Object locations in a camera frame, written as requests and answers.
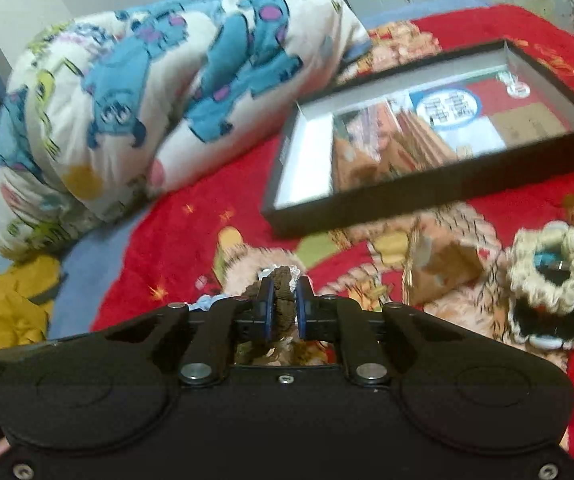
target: round blue and white label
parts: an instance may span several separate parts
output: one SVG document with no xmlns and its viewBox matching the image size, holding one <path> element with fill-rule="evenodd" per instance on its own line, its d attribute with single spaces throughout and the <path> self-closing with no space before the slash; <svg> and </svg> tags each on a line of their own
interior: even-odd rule
<svg viewBox="0 0 574 480">
<path fill-rule="evenodd" d="M 416 105 L 417 115 L 436 130 L 460 128 L 471 123 L 481 110 L 478 97 L 462 88 L 428 93 Z"/>
</svg>

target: yellow fabric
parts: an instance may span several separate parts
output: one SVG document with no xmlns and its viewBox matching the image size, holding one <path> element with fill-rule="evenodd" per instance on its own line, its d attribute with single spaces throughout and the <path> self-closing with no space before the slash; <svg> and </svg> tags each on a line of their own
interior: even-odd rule
<svg viewBox="0 0 574 480">
<path fill-rule="evenodd" d="M 42 305 L 29 301 L 56 286 L 60 263 L 46 254 L 13 264 L 0 274 L 0 349 L 43 341 L 53 300 Z"/>
</svg>

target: red blanket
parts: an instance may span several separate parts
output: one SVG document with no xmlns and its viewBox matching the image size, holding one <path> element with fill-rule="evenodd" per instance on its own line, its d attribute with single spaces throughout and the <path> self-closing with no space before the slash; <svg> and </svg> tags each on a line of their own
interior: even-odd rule
<svg viewBox="0 0 574 480">
<path fill-rule="evenodd" d="M 438 38 L 443 49 L 510 38 L 574 89 L 574 36 L 519 7 L 463 10 L 415 23 Z M 236 280 L 251 280 L 271 263 L 298 262 L 315 288 L 349 295 L 363 308 L 382 298 L 398 298 L 400 258 L 392 247 L 400 240 L 395 233 L 386 234 L 382 225 L 378 236 L 363 226 L 302 240 L 272 237 L 259 206 L 276 148 L 277 139 L 270 139 L 194 186 L 160 200 L 132 234 L 122 272 L 104 298 L 94 329 L 171 301 L 234 290 Z M 471 200 L 469 206 L 458 206 L 457 215 L 448 214 L 488 229 L 491 237 L 495 228 L 497 240 L 506 246 L 518 228 L 541 228 L 561 218 L 561 199 L 570 192 L 574 173 Z M 574 352 L 568 373 L 574 382 Z M 574 419 L 570 451 L 574 456 Z"/>
</svg>

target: cartoon print pillow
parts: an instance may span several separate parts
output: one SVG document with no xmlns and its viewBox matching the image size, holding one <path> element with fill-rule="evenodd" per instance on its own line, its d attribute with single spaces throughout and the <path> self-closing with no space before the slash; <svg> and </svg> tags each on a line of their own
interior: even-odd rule
<svg viewBox="0 0 574 480">
<path fill-rule="evenodd" d="M 371 45 L 342 0 L 222 0 L 222 7 L 184 117 L 151 166 L 152 194 L 191 184 L 276 132 L 299 96 L 326 86 L 341 62 Z"/>
</svg>

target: box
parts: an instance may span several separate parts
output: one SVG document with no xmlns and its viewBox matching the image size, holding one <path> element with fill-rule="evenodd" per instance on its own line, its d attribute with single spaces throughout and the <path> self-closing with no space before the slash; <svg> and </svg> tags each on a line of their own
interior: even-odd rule
<svg viewBox="0 0 574 480">
<path fill-rule="evenodd" d="M 500 40 L 296 102 L 261 212 L 301 236 L 569 171 L 574 92 Z"/>
</svg>

